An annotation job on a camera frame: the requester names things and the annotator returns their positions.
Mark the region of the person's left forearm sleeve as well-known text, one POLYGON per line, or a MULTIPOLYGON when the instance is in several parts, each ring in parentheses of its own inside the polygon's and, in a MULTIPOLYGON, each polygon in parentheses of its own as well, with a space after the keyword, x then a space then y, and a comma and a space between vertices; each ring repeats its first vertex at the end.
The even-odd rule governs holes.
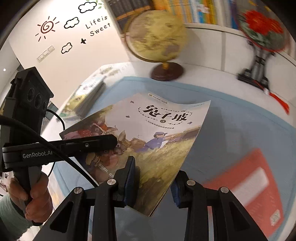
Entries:
POLYGON ((1 237, 4 240, 18 240, 31 226, 23 212, 7 194, 1 199, 1 237))

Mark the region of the person's left hand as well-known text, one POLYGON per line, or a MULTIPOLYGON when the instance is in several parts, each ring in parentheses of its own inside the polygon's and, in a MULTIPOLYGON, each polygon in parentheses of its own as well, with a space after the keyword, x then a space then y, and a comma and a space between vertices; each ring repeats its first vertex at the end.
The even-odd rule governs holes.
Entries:
POLYGON ((35 223, 45 222, 53 210, 52 198, 48 190, 48 176, 41 172, 40 179, 27 194, 15 177, 11 178, 7 187, 8 194, 13 203, 20 208, 20 201, 31 197, 31 202, 26 206, 25 218, 35 223))

